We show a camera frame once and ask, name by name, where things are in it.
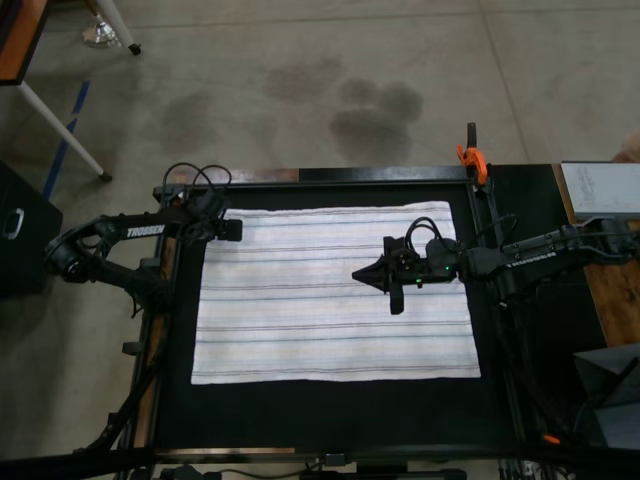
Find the towel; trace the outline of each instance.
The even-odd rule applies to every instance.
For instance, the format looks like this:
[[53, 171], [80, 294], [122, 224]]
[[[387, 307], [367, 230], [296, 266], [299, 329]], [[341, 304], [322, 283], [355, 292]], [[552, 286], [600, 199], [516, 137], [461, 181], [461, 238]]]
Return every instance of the towel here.
[[[243, 239], [207, 244], [192, 384], [479, 377], [463, 284], [404, 287], [395, 316], [387, 295], [351, 278], [420, 216], [455, 238], [446, 202], [229, 210]], [[416, 250], [431, 238], [416, 230]]]

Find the water stain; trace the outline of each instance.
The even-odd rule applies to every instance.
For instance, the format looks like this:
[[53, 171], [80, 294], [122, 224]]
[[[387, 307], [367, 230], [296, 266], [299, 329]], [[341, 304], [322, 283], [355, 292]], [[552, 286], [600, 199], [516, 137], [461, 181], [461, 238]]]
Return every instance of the water stain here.
[[171, 155], [194, 154], [215, 142], [209, 112], [213, 99], [195, 92], [169, 102], [152, 122], [154, 137]]
[[287, 103], [317, 100], [344, 75], [344, 66], [337, 57], [323, 57], [312, 63], [294, 63], [271, 70], [264, 92]]
[[378, 87], [371, 80], [350, 78], [339, 89], [340, 99], [350, 105], [370, 105], [378, 98]]
[[242, 126], [256, 146], [264, 152], [273, 164], [278, 164], [275, 140], [278, 134], [278, 120], [273, 115], [252, 115], [242, 121]]
[[338, 112], [329, 129], [340, 153], [354, 164], [396, 164], [411, 151], [407, 126], [375, 109]]
[[380, 92], [377, 106], [399, 122], [416, 122], [422, 116], [422, 96], [402, 82], [387, 85]]
[[422, 116], [422, 96], [402, 82], [378, 89], [358, 78], [339, 89], [346, 104], [361, 108], [338, 112], [329, 130], [340, 153], [355, 165], [394, 165], [409, 158], [413, 141], [409, 125]]

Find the blue tape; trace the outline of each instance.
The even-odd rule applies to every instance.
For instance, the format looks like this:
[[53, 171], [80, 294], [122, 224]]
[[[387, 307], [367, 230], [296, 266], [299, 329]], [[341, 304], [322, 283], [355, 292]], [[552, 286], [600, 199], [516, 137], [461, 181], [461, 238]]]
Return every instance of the blue tape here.
[[[76, 124], [78, 123], [78, 119], [74, 118], [71, 120], [71, 123], [67, 125], [67, 130], [71, 133], [76, 129]], [[49, 169], [49, 176], [47, 177], [47, 182], [44, 184], [44, 190], [42, 191], [42, 195], [44, 198], [49, 200], [51, 198], [51, 193], [53, 193], [53, 187], [56, 184], [56, 180], [58, 179], [58, 174], [60, 173], [60, 169], [62, 168], [62, 162], [64, 161], [64, 156], [67, 154], [67, 149], [69, 148], [69, 144], [62, 140], [60, 145], [58, 145], [58, 150], [56, 150], [56, 154], [53, 157], [53, 164]]]
[[87, 93], [89, 92], [89, 85], [91, 85], [89, 80], [82, 82], [82, 86], [78, 92], [78, 97], [76, 98], [76, 104], [73, 106], [73, 111], [71, 112], [72, 115], [78, 115], [80, 110], [82, 110], [84, 99], [87, 98]]
[[[84, 101], [87, 98], [87, 93], [89, 93], [90, 85], [91, 82], [89, 80], [85, 80], [80, 86], [80, 91], [78, 92], [78, 96], [76, 97], [76, 103], [73, 105], [73, 111], [71, 112], [71, 114], [74, 115], [75, 118], [71, 120], [69, 125], [67, 125], [67, 130], [69, 130], [71, 133], [73, 133], [76, 125], [78, 124], [78, 115], [80, 114], [80, 111], [82, 110], [82, 107], [84, 105]], [[44, 184], [44, 189], [42, 190], [42, 195], [47, 200], [51, 198], [53, 187], [55, 186], [56, 180], [58, 179], [58, 174], [60, 173], [60, 169], [62, 168], [62, 163], [64, 162], [64, 157], [67, 154], [68, 148], [69, 144], [64, 140], [61, 140], [60, 144], [58, 145], [58, 149], [56, 150], [56, 154], [53, 157], [53, 164], [49, 169], [49, 175], [47, 176], [47, 181]]]

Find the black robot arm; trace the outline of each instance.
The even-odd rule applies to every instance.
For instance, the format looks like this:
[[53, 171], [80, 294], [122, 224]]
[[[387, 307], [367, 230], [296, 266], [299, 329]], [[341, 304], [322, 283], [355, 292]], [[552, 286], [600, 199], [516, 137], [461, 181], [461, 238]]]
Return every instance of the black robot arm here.
[[615, 217], [594, 217], [502, 248], [467, 248], [461, 242], [442, 238], [437, 227], [431, 225], [436, 238], [427, 244], [426, 257], [413, 249], [410, 228], [407, 237], [385, 237], [380, 259], [352, 274], [354, 280], [389, 292], [393, 315], [404, 311], [404, 285], [422, 288], [426, 283], [456, 278], [462, 282], [496, 280], [502, 287], [501, 300], [506, 300], [518, 293], [509, 281], [510, 271], [524, 265], [538, 261], [557, 262], [565, 269], [591, 263], [621, 265], [640, 255], [640, 232], [629, 230]]
[[[123, 288], [146, 310], [163, 311], [170, 305], [168, 279], [160, 272], [158, 259], [143, 259], [130, 269], [107, 260], [122, 240], [165, 235], [187, 242], [214, 239], [240, 241], [242, 221], [225, 220], [227, 203], [218, 190], [182, 205], [142, 215], [102, 216], [52, 240], [46, 249], [45, 265], [50, 273], [72, 283], [103, 282]], [[97, 237], [93, 245], [86, 240]]]

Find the black bin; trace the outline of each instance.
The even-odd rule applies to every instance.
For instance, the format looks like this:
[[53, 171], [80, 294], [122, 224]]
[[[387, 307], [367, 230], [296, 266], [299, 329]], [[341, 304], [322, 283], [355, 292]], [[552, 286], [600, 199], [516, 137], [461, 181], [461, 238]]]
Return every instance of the black bin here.
[[0, 162], [0, 296], [44, 288], [44, 248], [62, 213]]

